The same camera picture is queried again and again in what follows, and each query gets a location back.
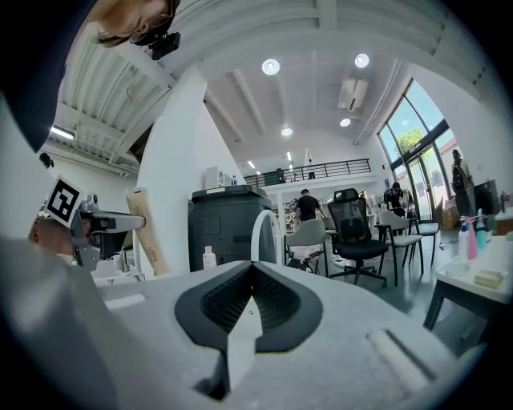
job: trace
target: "woman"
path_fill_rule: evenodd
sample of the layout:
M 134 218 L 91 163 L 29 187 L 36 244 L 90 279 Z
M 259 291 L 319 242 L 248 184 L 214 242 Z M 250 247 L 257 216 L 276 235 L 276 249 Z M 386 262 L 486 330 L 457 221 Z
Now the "woman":
M 4 26 L 11 37 L 6 42 L 10 64 L 2 68 L 6 70 L 2 90 L 34 152 L 48 138 L 67 56 L 85 25 L 97 22 L 105 31 L 97 42 L 117 46 L 170 24 L 179 4 L 180 0 L 74 0 L 52 7 L 48 2 L 30 2 L 29 7 L 25 2 L 10 3 L 10 17 Z M 16 37 L 21 34 L 29 40 Z M 88 235 L 87 221 L 83 228 Z M 54 220 L 36 219 L 29 239 L 57 253 L 73 255 L 68 230 Z
M 474 183 L 467 162 L 458 150 L 452 151 L 452 189 L 456 194 L 456 207 L 461 216 L 475 216 Z

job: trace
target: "backpack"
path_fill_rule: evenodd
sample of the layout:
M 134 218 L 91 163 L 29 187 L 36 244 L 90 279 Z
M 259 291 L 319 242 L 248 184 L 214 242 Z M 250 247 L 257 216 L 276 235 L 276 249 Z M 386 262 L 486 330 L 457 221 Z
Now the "backpack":
M 465 189 L 465 174 L 458 165 L 452 167 L 452 189 L 454 189 L 454 192 Z

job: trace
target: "bottle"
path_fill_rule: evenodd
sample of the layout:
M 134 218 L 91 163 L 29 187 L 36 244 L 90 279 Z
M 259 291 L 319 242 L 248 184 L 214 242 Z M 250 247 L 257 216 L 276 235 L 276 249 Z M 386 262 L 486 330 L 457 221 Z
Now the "bottle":
M 472 225 L 472 218 L 467 216 L 467 229 L 468 229 L 468 260 L 474 260 L 478 257 L 478 241 L 475 238 L 474 225 Z
M 212 252 L 212 247 L 205 247 L 205 253 L 203 254 L 203 269 L 212 269 L 216 266 L 216 254 Z
M 461 224 L 462 228 L 458 233 L 458 259 L 465 263 L 468 259 L 468 230 L 464 218 L 461 218 Z
M 476 237 L 478 241 L 478 249 L 484 251 L 487 248 L 487 230 L 483 223 L 483 210 L 479 208 L 478 211 L 478 224 L 475 227 Z

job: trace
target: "glass door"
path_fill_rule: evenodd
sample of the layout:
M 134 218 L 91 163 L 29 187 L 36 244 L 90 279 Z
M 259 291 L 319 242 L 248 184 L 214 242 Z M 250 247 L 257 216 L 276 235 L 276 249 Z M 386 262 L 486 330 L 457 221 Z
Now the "glass door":
M 407 165 L 417 199 L 417 215 L 421 221 L 431 221 L 434 208 L 448 198 L 446 180 L 433 146 L 419 152 Z
M 432 211 L 438 206 L 443 199 L 447 200 L 447 186 L 443 178 L 442 167 L 438 161 L 437 155 L 433 147 L 423 151 L 422 163 L 424 165 L 425 174 L 429 184 L 431 193 L 431 204 L 433 205 Z
M 431 221 L 431 200 L 430 200 L 430 183 L 425 178 L 422 170 L 421 160 L 416 158 L 408 163 L 411 178 L 413 179 L 414 194 L 417 196 L 417 215 L 421 221 Z

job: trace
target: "air conditioner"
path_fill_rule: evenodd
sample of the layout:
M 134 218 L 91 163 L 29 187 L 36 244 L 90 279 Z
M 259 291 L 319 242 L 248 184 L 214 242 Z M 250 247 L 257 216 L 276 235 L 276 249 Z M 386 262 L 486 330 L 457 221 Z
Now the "air conditioner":
M 338 108 L 345 108 L 348 112 L 360 108 L 368 86 L 369 82 L 355 78 L 347 78 L 342 81 L 340 94 L 338 95 Z

